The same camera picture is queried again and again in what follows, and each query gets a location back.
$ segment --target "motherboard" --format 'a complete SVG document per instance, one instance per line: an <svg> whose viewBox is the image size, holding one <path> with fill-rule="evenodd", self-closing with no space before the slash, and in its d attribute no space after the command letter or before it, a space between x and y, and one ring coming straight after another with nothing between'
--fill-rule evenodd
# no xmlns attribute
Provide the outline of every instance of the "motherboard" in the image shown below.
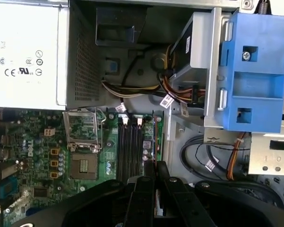
<svg viewBox="0 0 284 227"><path fill-rule="evenodd" d="M0 187L4 223L16 221L59 203L99 183L126 183L143 174L143 162L160 160L163 115L127 116L84 111L28 111L6 129L1 145L5 162L17 165Z"/></svg>

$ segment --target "ventilation grille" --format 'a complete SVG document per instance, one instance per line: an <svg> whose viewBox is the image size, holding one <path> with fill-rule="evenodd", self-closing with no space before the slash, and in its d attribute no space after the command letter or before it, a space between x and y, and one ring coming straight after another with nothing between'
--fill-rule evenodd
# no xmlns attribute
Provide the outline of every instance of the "ventilation grille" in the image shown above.
<svg viewBox="0 0 284 227"><path fill-rule="evenodd" d="M95 38L93 31L89 31L77 19L77 58L76 58L76 101L98 101L100 75L96 60Z"/></svg>

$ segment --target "white cable tag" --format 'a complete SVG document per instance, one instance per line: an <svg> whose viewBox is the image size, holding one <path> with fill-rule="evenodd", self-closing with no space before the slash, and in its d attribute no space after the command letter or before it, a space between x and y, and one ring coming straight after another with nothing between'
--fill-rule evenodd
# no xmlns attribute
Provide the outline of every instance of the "white cable tag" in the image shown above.
<svg viewBox="0 0 284 227"><path fill-rule="evenodd" d="M217 159L215 156L213 157L217 163L219 163L219 159ZM211 160L209 160L206 164L205 164L205 168L209 170L209 172L212 172L213 169L215 168L216 166L214 165L214 163L211 162Z"/></svg>
<svg viewBox="0 0 284 227"><path fill-rule="evenodd" d="M115 108L115 110L118 112L118 113L124 113L126 111L126 107L124 105L124 103L121 103L121 105L117 106Z"/></svg>
<svg viewBox="0 0 284 227"><path fill-rule="evenodd" d="M166 95L164 99L160 102L160 106L163 106L165 109L169 108L174 99L170 95Z"/></svg>
<svg viewBox="0 0 284 227"><path fill-rule="evenodd" d="M183 117L189 117L187 104L186 103L181 103L180 105L181 105L181 115Z"/></svg>

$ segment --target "chip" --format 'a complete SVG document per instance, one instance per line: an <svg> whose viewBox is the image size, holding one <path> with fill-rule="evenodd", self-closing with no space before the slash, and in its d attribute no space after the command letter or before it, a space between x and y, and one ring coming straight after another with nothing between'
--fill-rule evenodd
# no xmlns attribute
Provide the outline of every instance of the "chip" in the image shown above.
<svg viewBox="0 0 284 227"><path fill-rule="evenodd" d="M58 178L58 173L51 172L51 173L50 173L50 178L53 178L53 179Z"/></svg>
<svg viewBox="0 0 284 227"><path fill-rule="evenodd" d="M56 160L51 160L51 167L58 167L59 162Z"/></svg>
<svg viewBox="0 0 284 227"><path fill-rule="evenodd" d="M47 188L34 188L34 197L47 197L48 195L48 190Z"/></svg>
<svg viewBox="0 0 284 227"><path fill-rule="evenodd" d="M151 141L149 140L144 140L143 141L143 149L151 149Z"/></svg>
<svg viewBox="0 0 284 227"><path fill-rule="evenodd" d="M51 149L51 155L58 155L59 151L60 151L59 148L53 148L53 149Z"/></svg>

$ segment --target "ul logo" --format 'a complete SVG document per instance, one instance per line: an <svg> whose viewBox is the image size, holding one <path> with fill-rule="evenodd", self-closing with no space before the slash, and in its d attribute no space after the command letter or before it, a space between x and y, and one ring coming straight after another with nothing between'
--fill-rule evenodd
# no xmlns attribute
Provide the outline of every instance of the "ul logo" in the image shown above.
<svg viewBox="0 0 284 227"><path fill-rule="evenodd" d="M19 68L19 73L28 75L29 74L28 68Z"/></svg>

